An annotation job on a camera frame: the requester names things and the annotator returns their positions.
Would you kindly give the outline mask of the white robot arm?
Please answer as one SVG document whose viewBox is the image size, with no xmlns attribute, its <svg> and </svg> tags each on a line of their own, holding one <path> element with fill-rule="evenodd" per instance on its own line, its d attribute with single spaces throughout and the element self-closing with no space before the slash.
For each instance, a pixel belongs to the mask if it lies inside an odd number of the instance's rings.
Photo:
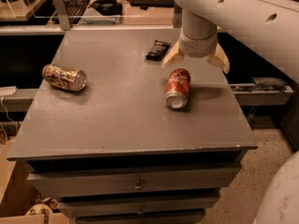
<svg viewBox="0 0 299 224">
<path fill-rule="evenodd" d="M 299 82 L 299 9 L 292 0 L 174 0 L 182 8 L 179 49 L 203 58 L 221 28 Z"/>
</svg>

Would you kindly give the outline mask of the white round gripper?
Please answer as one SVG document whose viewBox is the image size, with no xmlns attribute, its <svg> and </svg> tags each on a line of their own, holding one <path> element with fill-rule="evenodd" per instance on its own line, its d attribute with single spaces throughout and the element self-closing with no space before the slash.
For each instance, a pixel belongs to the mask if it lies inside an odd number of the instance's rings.
<svg viewBox="0 0 299 224">
<path fill-rule="evenodd" d="M 230 71 L 230 62 L 223 48 L 218 44 L 217 35 L 205 39 L 193 39 L 180 33 L 178 43 L 176 43 L 164 57 L 163 67 L 170 67 L 184 59 L 184 54 L 193 58 L 204 58 L 219 67 L 225 74 Z"/>
</svg>

